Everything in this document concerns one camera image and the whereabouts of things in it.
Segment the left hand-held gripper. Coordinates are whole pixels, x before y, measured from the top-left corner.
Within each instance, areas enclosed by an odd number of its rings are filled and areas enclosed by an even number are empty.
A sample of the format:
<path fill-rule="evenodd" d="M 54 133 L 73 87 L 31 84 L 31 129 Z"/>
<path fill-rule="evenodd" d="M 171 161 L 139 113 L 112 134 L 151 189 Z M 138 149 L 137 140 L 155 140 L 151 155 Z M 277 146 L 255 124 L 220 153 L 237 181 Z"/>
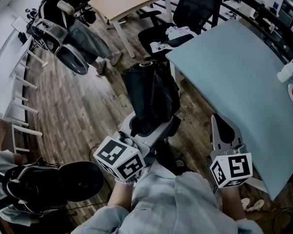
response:
<path fill-rule="evenodd" d="M 148 136 L 139 134 L 139 119 L 132 112 L 113 136 L 107 136 L 93 154 L 101 167 L 122 182 L 128 182 L 155 159 L 155 144 L 172 137 L 181 120 L 173 116 Z"/>

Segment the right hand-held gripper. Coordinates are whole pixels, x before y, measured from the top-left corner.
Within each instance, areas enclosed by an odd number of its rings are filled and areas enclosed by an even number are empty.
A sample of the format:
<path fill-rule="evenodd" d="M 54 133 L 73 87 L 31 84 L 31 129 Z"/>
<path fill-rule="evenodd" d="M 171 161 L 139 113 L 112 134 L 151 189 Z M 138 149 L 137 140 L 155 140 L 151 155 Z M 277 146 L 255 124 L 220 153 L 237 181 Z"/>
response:
<path fill-rule="evenodd" d="M 242 145 L 238 126 L 227 117 L 214 113 L 211 117 L 212 144 L 215 151 L 209 167 L 218 188 L 235 187 L 253 176 L 251 153 Z"/>

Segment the black umbrella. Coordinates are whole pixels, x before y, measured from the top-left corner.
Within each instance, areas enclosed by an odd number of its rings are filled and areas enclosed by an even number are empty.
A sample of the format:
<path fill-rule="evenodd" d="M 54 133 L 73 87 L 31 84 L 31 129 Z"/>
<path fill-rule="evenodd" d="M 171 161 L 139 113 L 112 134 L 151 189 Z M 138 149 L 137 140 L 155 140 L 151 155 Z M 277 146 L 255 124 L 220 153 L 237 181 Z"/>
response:
<path fill-rule="evenodd" d="M 146 137 L 173 119 L 180 108 L 179 87 L 167 67 L 146 61 L 126 69 L 121 77 L 135 113 L 132 137 Z"/>

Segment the person's left forearm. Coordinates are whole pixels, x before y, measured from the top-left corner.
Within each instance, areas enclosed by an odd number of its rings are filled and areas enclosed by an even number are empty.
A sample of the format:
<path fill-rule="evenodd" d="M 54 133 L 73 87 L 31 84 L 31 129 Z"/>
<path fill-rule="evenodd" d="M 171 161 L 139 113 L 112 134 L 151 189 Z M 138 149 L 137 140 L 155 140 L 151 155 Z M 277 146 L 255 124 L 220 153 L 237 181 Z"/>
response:
<path fill-rule="evenodd" d="M 115 180 L 108 206 L 120 206 L 129 212 L 132 209 L 133 183 Z"/>

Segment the person's right forearm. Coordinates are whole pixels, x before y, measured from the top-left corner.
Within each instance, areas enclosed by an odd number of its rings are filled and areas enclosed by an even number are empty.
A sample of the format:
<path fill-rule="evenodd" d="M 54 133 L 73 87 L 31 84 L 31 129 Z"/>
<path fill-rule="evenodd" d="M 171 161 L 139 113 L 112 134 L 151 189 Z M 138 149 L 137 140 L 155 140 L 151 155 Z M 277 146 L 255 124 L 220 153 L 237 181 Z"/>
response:
<path fill-rule="evenodd" d="M 220 189 L 223 213 L 234 220 L 246 218 L 238 187 Z"/>

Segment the person's black trouser leg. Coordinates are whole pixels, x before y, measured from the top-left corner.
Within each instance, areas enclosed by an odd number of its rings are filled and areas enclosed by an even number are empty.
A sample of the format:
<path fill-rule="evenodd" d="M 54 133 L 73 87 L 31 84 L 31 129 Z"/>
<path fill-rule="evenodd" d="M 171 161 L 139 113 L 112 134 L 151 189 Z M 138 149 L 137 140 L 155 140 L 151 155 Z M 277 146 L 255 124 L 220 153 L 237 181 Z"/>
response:
<path fill-rule="evenodd" d="M 185 172 L 193 172 L 186 164 L 185 168 L 178 170 L 176 167 L 175 160 L 182 159 L 181 157 L 175 158 L 173 152 L 171 151 L 169 144 L 165 143 L 164 141 L 159 141 L 155 145 L 155 151 L 157 156 L 157 161 L 160 165 L 164 166 L 170 172 L 172 172 L 176 176 L 180 176 Z"/>

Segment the light blue table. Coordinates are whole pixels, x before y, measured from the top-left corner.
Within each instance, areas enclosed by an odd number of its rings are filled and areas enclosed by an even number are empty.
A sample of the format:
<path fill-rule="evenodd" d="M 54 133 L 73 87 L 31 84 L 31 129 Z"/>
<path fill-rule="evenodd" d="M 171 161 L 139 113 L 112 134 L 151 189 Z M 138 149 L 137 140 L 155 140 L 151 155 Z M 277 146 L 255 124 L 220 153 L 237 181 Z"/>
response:
<path fill-rule="evenodd" d="M 275 199 L 293 174 L 293 102 L 279 82 L 283 63 L 251 30 L 228 20 L 171 50 L 182 73 L 213 108 L 233 121 L 264 188 Z"/>

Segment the person's light grey shirt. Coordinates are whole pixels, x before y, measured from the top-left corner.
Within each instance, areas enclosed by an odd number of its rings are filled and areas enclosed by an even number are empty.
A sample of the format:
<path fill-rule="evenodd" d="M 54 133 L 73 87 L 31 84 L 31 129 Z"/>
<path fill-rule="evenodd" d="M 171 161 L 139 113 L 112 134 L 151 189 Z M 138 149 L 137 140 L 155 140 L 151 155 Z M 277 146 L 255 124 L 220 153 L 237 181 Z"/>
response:
<path fill-rule="evenodd" d="M 130 212 L 106 205 L 72 234 L 263 234 L 247 217 L 234 220 L 224 214 L 198 173 L 174 175 L 155 161 L 132 183 Z"/>

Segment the white printed card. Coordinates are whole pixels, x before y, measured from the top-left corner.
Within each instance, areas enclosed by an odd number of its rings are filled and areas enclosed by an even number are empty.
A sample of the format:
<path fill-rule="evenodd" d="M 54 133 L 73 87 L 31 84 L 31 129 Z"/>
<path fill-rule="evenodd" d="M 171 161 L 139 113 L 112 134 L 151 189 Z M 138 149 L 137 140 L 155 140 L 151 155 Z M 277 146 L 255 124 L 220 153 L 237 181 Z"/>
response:
<path fill-rule="evenodd" d="M 157 53 L 163 50 L 172 50 L 174 47 L 171 47 L 167 43 L 160 43 L 160 42 L 151 42 L 150 43 L 152 53 Z"/>

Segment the white jug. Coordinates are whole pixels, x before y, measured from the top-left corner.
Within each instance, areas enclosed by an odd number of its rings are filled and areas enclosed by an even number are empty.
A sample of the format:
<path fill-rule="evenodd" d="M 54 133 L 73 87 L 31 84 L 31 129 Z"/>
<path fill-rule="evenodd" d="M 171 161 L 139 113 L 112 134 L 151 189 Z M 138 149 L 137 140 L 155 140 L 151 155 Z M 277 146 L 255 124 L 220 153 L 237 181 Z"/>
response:
<path fill-rule="evenodd" d="M 284 67 L 277 73 L 277 78 L 281 83 L 286 82 L 293 74 L 293 59 L 284 65 Z"/>

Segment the white crumpled garment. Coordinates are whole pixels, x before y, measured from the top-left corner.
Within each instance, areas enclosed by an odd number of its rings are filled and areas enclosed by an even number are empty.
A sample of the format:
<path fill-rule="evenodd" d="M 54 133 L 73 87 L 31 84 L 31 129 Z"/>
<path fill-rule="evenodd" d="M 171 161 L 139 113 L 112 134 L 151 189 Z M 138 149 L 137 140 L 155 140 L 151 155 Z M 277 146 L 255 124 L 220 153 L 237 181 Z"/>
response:
<path fill-rule="evenodd" d="M 178 37 L 181 37 L 183 35 L 193 35 L 193 32 L 189 29 L 189 27 L 184 26 L 184 27 L 177 27 L 177 26 L 170 26 L 166 30 L 166 35 L 168 36 L 169 39 L 175 39 Z"/>

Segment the black metal railing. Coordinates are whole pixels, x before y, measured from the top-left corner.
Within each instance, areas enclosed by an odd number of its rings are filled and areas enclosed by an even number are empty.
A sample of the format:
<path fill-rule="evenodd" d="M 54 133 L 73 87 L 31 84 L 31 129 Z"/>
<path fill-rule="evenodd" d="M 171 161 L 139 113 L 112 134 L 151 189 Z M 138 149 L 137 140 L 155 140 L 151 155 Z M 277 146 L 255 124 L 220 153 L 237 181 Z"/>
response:
<path fill-rule="evenodd" d="M 184 1 L 179 0 L 176 6 L 181 5 Z M 240 0 L 246 5 L 250 6 L 256 12 L 259 13 L 264 19 L 267 19 L 270 23 L 274 24 L 278 30 L 281 32 L 281 37 L 273 37 L 271 33 L 261 27 L 255 22 L 255 20 L 244 15 L 242 12 L 234 9 L 233 7 L 225 4 L 222 0 L 189 0 L 191 5 L 196 5 L 197 7 L 206 10 L 210 13 L 206 19 L 202 20 L 201 29 L 205 30 L 204 25 L 209 23 L 211 27 L 215 27 L 218 24 L 218 20 L 222 19 L 227 21 L 228 19 L 220 15 L 220 7 L 225 7 L 237 15 L 241 16 L 246 22 L 255 27 L 260 33 L 262 33 L 266 38 L 270 40 L 275 46 L 278 54 L 283 57 L 283 59 L 293 59 L 293 32 L 282 23 L 270 10 L 264 8 L 263 5 L 259 4 L 255 0 Z"/>

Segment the light wooden table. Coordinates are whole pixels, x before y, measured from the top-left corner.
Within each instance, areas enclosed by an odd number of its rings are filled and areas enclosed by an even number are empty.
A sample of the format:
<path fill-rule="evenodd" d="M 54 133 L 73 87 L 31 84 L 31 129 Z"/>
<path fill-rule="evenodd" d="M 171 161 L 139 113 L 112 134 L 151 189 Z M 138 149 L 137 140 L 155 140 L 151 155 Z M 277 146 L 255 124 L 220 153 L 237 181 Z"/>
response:
<path fill-rule="evenodd" d="M 106 29 L 109 26 L 105 22 L 105 19 L 114 25 L 130 57 L 134 58 L 135 54 L 119 24 L 119 20 L 157 1 L 160 0 L 90 0 L 88 4 L 94 9 Z M 172 23 L 170 0 L 164 1 L 166 22 Z"/>

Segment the black mesh office chair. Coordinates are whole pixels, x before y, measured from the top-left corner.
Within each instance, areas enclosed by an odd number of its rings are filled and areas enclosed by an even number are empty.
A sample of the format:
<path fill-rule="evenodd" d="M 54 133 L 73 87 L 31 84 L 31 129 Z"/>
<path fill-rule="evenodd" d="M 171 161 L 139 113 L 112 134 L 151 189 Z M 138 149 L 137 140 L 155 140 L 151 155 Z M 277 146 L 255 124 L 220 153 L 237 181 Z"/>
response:
<path fill-rule="evenodd" d="M 146 50 L 146 52 L 150 55 L 150 59 L 155 59 L 159 62 L 167 61 L 166 54 L 171 50 L 163 50 L 157 53 L 152 53 L 150 43 L 151 42 L 160 42 L 167 43 L 171 47 L 178 47 L 185 42 L 191 40 L 195 36 L 201 34 L 201 23 L 202 20 L 206 19 L 210 13 L 206 10 L 203 10 L 196 5 L 191 5 L 189 0 L 184 1 L 181 5 L 178 5 L 173 13 L 173 23 L 162 23 L 159 24 L 156 18 L 159 15 L 160 11 L 149 11 L 140 15 L 140 18 L 150 18 L 153 27 L 150 27 L 146 30 L 141 31 L 138 34 L 138 39 Z M 193 32 L 193 35 L 183 35 L 181 37 L 175 39 L 169 39 L 166 35 L 166 30 L 170 26 L 184 27 L 187 26 Z"/>

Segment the white desk frame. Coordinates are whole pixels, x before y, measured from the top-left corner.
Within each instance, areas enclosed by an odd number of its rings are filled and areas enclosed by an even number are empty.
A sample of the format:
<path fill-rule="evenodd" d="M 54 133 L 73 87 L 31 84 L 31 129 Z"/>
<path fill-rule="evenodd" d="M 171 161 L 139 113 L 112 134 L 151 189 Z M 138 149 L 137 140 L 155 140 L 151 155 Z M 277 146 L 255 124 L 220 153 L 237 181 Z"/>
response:
<path fill-rule="evenodd" d="M 3 103 L 3 116 L 2 116 L 2 119 L 11 123 L 12 152 L 14 152 L 14 153 L 16 153 L 16 152 L 22 152 L 22 153 L 30 152 L 29 149 L 19 148 L 19 147 L 16 146 L 15 135 L 14 135 L 15 130 L 17 130 L 19 132 L 22 132 L 22 133 L 35 135 L 35 136 L 38 136 L 38 137 L 42 136 L 41 132 L 28 129 L 29 124 L 27 122 L 9 116 L 9 112 L 10 112 L 10 110 L 11 110 L 11 108 L 13 106 L 16 106 L 16 107 L 18 107 L 20 109 L 23 109 L 25 112 L 30 112 L 30 113 L 33 113 L 35 115 L 37 115 L 39 113 L 38 110 L 33 109 L 33 108 L 23 104 L 23 102 L 28 102 L 28 99 L 26 99 L 26 98 L 24 98 L 22 96 L 18 96 L 16 94 L 17 82 L 19 82 L 22 86 L 25 86 L 25 87 L 29 87 L 29 88 L 32 88 L 34 90 L 38 89 L 38 87 L 36 85 L 26 81 L 24 78 L 21 78 L 17 74 L 16 69 L 19 66 L 22 66 L 26 70 L 29 70 L 29 67 L 21 62 L 24 56 L 26 56 L 26 55 L 32 56 L 34 59 L 36 59 L 38 62 L 40 62 L 42 64 L 42 67 L 45 67 L 48 64 L 47 61 L 46 62 L 43 61 L 41 58 L 39 58 L 36 54 L 34 54 L 30 50 L 30 45 L 32 43 L 32 40 L 33 40 L 33 38 L 29 37 L 29 39 L 24 43 L 24 45 L 21 47 L 20 51 L 17 54 L 17 57 L 15 59 L 15 64 L 14 64 L 13 69 L 12 69 L 10 75 L 9 75 L 9 80 L 8 80 L 8 85 L 7 85 L 8 99 L 6 99 L 6 101 Z"/>

